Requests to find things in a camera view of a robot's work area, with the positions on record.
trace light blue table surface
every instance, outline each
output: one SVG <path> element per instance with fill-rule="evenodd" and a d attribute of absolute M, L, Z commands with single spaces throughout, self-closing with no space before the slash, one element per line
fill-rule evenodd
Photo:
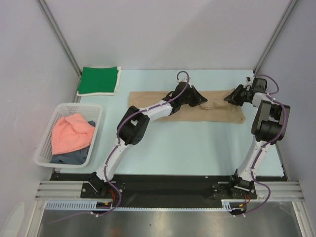
<path fill-rule="evenodd" d="M 116 127 L 128 108 L 131 91 L 172 91 L 179 70 L 123 70 L 114 96 L 84 96 L 80 103 L 103 107 L 101 123 L 86 167 L 61 169 L 62 173 L 91 173 L 106 160 Z M 199 91 L 227 90 L 252 76 L 251 70 L 187 70 Z M 154 121 L 143 140 L 119 164 L 117 174 L 231 175 L 244 160 L 253 135 L 257 109 L 245 103 L 243 124 L 221 122 Z M 277 150 L 266 155 L 258 175 L 283 176 Z"/>

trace white plastic basket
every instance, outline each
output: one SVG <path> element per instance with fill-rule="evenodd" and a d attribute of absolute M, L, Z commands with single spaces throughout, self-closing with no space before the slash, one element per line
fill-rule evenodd
<path fill-rule="evenodd" d="M 55 126 L 56 122 L 61 117 L 66 117 L 73 114 L 82 114 L 82 116 L 87 121 L 93 120 L 95 122 L 95 131 L 93 134 L 93 138 L 91 141 L 91 145 L 89 148 L 88 156 L 85 161 L 85 163 L 77 165 L 77 164 L 54 164 L 50 163 L 52 159 L 52 153 L 51 153 L 51 133 L 53 130 L 53 127 Z M 34 161 L 37 165 L 45 166 L 45 167 L 54 167 L 54 168 L 81 168 L 88 164 L 91 156 L 91 152 L 93 149 L 93 144 L 95 137 L 98 132 L 98 127 L 100 124 L 102 114 L 102 107 L 99 105 L 93 105 L 93 104 L 81 104 L 81 103 L 64 103 L 59 104 L 47 125 L 46 131 L 43 135 L 43 138 L 40 142 L 39 148 L 37 149 L 37 152 L 34 157 Z"/>

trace pink towel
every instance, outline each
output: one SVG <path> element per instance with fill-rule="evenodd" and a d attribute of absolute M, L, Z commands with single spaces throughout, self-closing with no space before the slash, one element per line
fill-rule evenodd
<path fill-rule="evenodd" d="M 61 117 L 51 135 L 52 154 L 74 152 L 89 146 L 94 129 L 81 114 Z"/>

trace beige towel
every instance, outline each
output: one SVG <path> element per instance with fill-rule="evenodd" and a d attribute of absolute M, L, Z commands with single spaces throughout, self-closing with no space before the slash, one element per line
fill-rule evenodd
<path fill-rule="evenodd" d="M 240 106 L 229 104 L 223 99 L 231 94 L 232 90 L 223 91 L 201 91 L 201 95 L 208 102 L 200 106 L 181 106 L 180 111 L 175 114 L 158 119 L 159 121 L 214 121 L 243 123 L 246 118 Z M 168 91 L 140 91 L 131 92 L 129 95 L 129 106 L 137 108 L 147 107 L 159 102 L 166 96 Z"/>

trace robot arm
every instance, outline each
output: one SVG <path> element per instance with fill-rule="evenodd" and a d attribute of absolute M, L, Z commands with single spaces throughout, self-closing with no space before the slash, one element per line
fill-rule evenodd
<path fill-rule="evenodd" d="M 265 93 L 267 81 L 261 78 L 247 78 L 248 83 L 239 85 L 231 95 L 225 98 L 231 104 L 242 106 L 244 102 L 258 108 L 251 133 L 253 141 L 248 154 L 231 177 L 229 188 L 249 192 L 253 180 L 266 153 L 282 140 L 286 131 L 286 117 L 290 113 L 288 105 L 282 105 Z"/>
<path fill-rule="evenodd" d="M 123 156 L 132 146 L 142 140 L 150 122 L 176 113 L 182 105 L 189 104 L 189 106 L 195 107 L 207 102 L 207 99 L 201 96 L 193 85 L 189 84 L 189 79 L 187 74 L 187 81 L 179 81 L 175 90 L 168 93 L 160 102 L 140 109 L 131 106 L 127 110 L 117 127 L 116 143 L 107 161 L 96 171 L 100 180 L 108 182 L 113 178 Z"/>

